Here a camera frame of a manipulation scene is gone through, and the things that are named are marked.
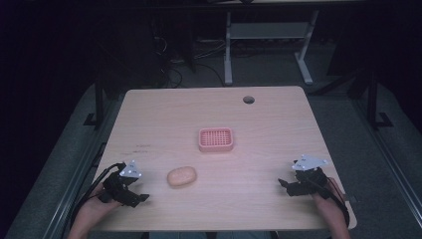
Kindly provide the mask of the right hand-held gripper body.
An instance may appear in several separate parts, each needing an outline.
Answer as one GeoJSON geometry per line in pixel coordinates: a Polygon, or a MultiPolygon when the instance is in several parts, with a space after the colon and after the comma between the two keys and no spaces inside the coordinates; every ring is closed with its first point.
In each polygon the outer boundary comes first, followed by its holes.
{"type": "Polygon", "coordinates": [[[328,165],[326,159],[320,159],[307,154],[303,154],[296,160],[292,169],[296,172],[299,196],[319,193],[323,198],[327,198],[324,187],[327,185],[327,176],[322,171],[322,167],[328,165]]]}

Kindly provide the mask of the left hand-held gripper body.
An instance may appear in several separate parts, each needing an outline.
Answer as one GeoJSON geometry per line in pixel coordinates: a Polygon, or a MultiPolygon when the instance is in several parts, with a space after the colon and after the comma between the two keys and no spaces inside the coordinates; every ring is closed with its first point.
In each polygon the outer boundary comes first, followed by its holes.
{"type": "Polygon", "coordinates": [[[135,161],[129,163],[120,163],[118,171],[113,172],[104,182],[104,192],[99,195],[102,202],[110,202],[112,199],[124,203],[124,197],[127,194],[134,193],[129,190],[126,181],[129,177],[141,178],[141,172],[136,167],[135,161]]]}

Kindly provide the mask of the pink slotted soap dish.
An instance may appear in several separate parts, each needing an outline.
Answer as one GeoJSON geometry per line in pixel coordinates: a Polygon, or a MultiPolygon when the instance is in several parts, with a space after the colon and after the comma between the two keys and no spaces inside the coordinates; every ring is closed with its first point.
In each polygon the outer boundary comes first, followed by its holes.
{"type": "Polygon", "coordinates": [[[226,152],[234,147],[232,130],[228,127],[201,128],[198,135],[201,152],[226,152]]]}

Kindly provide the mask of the person's left hand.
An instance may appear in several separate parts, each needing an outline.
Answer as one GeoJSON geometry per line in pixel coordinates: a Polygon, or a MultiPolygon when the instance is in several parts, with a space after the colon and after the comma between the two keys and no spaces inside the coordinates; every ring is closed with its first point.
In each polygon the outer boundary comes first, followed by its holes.
{"type": "Polygon", "coordinates": [[[88,208],[89,215],[96,217],[104,217],[114,209],[120,207],[120,203],[111,200],[110,202],[102,202],[99,199],[99,195],[104,192],[104,186],[100,183],[95,187],[93,192],[90,194],[85,206],[88,208]]]}

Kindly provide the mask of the person's right hand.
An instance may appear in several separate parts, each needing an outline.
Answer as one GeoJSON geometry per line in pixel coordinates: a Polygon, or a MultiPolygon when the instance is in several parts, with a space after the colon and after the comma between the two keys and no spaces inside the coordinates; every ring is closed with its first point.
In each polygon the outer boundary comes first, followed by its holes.
{"type": "MultiPolygon", "coordinates": [[[[328,179],[327,185],[324,188],[327,189],[330,193],[335,194],[337,190],[337,184],[335,180],[330,177],[328,179]]],[[[336,202],[330,197],[324,199],[319,193],[314,193],[312,195],[312,198],[316,204],[317,211],[320,215],[332,215],[336,211],[339,211],[336,202]]]]}

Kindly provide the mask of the black metal stand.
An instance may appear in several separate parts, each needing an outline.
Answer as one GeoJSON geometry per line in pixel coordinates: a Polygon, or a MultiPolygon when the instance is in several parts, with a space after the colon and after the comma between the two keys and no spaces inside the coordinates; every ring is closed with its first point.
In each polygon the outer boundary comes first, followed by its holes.
{"type": "Polygon", "coordinates": [[[87,115],[84,125],[93,126],[99,129],[104,120],[104,88],[102,71],[98,70],[95,78],[95,111],[87,115]]]}
{"type": "Polygon", "coordinates": [[[392,127],[393,123],[386,113],[377,111],[378,81],[372,70],[367,73],[367,105],[366,119],[370,126],[378,130],[380,127],[392,127]]]}

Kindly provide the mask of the white metal desk frame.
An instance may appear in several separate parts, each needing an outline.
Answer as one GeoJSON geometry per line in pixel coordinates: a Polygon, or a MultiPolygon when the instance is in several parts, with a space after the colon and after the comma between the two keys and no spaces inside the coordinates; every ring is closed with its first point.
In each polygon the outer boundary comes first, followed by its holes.
{"type": "Polygon", "coordinates": [[[224,55],[224,85],[233,85],[231,43],[233,40],[297,40],[302,39],[301,49],[295,52],[296,63],[306,85],[314,83],[305,57],[316,26],[318,10],[314,10],[307,22],[238,23],[232,21],[232,13],[226,14],[224,55]]]}

